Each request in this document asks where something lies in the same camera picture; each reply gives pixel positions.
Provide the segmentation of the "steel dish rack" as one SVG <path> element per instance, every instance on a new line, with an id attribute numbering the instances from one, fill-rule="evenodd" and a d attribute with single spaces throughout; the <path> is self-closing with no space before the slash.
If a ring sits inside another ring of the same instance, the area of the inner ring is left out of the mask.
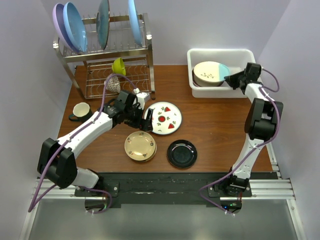
<path id="1" fill-rule="evenodd" d="M 152 33 L 147 13 L 138 15 L 142 45 L 135 43 L 129 16 L 110 17 L 110 30 L 105 49 L 98 43 L 96 18 L 88 17 L 82 21 L 87 35 L 87 51 L 76 53 L 66 46 L 58 35 L 53 38 L 53 49 L 65 69 L 72 85 L 84 100 L 101 98 L 105 79 L 113 72 L 112 64 L 122 58 L 125 73 L 130 81 L 119 79 L 120 88 L 132 90 L 137 86 L 141 92 L 156 98 Z"/>

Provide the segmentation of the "black small plate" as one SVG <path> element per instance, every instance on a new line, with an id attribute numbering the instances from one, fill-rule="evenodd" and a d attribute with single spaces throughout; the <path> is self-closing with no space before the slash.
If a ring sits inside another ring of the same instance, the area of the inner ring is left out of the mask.
<path id="1" fill-rule="evenodd" d="M 174 167 L 188 169 L 195 164 L 198 151 L 190 141 L 178 139 L 168 146 L 166 156 L 169 163 Z"/>

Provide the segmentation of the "white floral bottom plate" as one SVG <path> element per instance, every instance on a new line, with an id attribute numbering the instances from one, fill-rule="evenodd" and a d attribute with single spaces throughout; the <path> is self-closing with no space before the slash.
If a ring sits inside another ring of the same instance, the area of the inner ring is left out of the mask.
<path id="1" fill-rule="evenodd" d="M 160 101 L 150 105 L 144 112 L 144 118 L 147 118 L 148 110 L 152 112 L 152 128 L 151 131 L 157 135 L 170 135 L 178 130 L 182 124 L 182 113 L 180 109 L 166 101 Z"/>

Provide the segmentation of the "dark teal plate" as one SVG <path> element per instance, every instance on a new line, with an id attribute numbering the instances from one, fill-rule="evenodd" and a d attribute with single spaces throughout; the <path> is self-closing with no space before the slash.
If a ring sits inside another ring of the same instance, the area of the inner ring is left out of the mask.
<path id="1" fill-rule="evenodd" d="M 105 50 L 109 38 L 110 28 L 110 3 L 109 0 L 102 0 L 98 7 L 96 16 L 97 40 L 102 50 Z"/>

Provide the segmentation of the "white plastic bin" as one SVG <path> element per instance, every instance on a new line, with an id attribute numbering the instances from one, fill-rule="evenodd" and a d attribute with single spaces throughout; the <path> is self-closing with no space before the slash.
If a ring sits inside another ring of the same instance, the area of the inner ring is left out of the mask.
<path id="1" fill-rule="evenodd" d="M 254 53 L 246 48 L 191 48 L 187 51 L 188 82 L 195 98 L 245 98 L 240 89 L 233 90 L 227 83 L 221 86 L 196 86 L 193 69 L 201 62 L 218 62 L 226 65 L 231 74 L 236 74 L 246 67 L 248 62 L 256 61 Z"/>

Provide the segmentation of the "cream and teal plate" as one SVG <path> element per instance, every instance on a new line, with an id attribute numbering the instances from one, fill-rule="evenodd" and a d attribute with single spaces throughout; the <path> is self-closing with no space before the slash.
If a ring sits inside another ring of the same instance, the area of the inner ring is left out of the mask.
<path id="1" fill-rule="evenodd" d="M 193 71 L 198 76 L 203 73 L 213 74 L 220 80 L 224 80 L 224 77 L 231 74 L 230 69 L 226 65 L 215 61 L 200 62 L 193 68 Z"/>

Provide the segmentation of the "cream yellow small plate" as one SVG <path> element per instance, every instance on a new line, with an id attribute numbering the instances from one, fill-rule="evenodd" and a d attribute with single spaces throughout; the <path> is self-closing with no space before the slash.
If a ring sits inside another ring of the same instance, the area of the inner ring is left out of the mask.
<path id="1" fill-rule="evenodd" d="M 157 143 L 149 133 L 136 131 L 126 138 L 124 151 L 133 161 L 147 162 L 156 154 Z"/>

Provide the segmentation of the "light blue plate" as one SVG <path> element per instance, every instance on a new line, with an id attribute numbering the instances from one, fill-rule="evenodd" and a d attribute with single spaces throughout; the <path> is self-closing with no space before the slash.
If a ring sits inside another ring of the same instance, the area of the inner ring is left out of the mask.
<path id="1" fill-rule="evenodd" d="M 87 51 L 88 40 L 85 25 L 76 6 L 67 2 L 63 7 L 63 22 L 67 36 L 77 53 Z"/>

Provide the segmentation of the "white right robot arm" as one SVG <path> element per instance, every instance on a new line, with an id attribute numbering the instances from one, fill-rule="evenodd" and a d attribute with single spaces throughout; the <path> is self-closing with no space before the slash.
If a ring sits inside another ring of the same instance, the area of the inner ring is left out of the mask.
<path id="1" fill-rule="evenodd" d="M 273 141 L 279 131 L 283 103 L 271 98 L 267 91 L 280 89 L 266 87 L 259 81 L 263 67 L 257 63 L 247 63 L 245 69 L 225 77 L 230 87 L 240 89 L 250 100 L 251 107 L 245 124 L 245 142 L 237 161 L 229 173 L 208 188 L 211 197 L 237 197 L 250 190 L 249 180 L 252 168 L 265 145 Z"/>

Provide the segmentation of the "red rimmed cream plate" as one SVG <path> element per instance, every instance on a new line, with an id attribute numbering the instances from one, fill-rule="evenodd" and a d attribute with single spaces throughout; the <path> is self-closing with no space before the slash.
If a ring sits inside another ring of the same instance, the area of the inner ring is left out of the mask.
<path id="1" fill-rule="evenodd" d="M 224 80 L 220 80 L 219 77 L 212 73 L 202 73 L 198 76 L 192 71 L 192 79 L 193 83 L 198 87 L 220 87 L 224 83 Z"/>

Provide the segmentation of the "pale blue plate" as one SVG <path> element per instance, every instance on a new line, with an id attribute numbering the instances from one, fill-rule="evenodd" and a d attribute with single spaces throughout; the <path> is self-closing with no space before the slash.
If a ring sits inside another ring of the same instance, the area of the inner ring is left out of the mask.
<path id="1" fill-rule="evenodd" d="M 136 5 L 134 0 L 128 0 L 128 15 L 129 15 L 129 22 L 134 38 L 134 42 L 139 47 L 142 46 L 142 34 L 140 30 L 140 24 L 138 19 L 138 14 L 136 11 Z"/>

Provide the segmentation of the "lime green bowl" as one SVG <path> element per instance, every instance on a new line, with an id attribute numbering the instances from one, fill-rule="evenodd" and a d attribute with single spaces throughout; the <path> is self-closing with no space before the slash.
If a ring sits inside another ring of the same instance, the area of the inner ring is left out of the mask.
<path id="1" fill-rule="evenodd" d="M 114 74 L 126 75 L 125 63 L 121 57 L 113 61 L 111 68 Z"/>

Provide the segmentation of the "red patterned white bowl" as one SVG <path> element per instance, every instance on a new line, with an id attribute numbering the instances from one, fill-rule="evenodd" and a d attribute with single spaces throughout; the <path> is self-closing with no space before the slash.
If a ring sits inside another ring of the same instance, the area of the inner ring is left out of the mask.
<path id="1" fill-rule="evenodd" d="M 105 80 L 106 84 L 106 91 L 110 92 L 110 93 L 114 93 L 114 94 L 118 94 L 121 91 L 121 84 L 120 84 L 120 80 L 117 76 L 113 76 L 110 77 L 108 76 L 107 79 Z"/>

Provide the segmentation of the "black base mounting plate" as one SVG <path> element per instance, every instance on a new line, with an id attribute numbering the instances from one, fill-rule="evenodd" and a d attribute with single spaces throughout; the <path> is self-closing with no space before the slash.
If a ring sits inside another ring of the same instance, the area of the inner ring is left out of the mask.
<path id="1" fill-rule="evenodd" d="M 225 179 L 221 172 L 102 173 L 101 189 L 112 196 L 112 207 L 122 204 L 204 205 L 221 198 L 251 197 L 249 180 Z"/>

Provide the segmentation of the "purple plate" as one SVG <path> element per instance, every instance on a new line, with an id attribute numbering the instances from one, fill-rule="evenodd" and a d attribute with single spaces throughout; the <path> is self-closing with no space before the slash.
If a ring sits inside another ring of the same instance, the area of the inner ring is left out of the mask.
<path id="1" fill-rule="evenodd" d="M 62 3 L 57 3 L 52 10 L 52 19 L 55 30 L 59 36 L 59 39 L 62 41 L 63 45 L 70 49 L 71 51 L 76 52 L 75 46 L 72 44 L 64 24 L 63 17 L 64 5 Z"/>

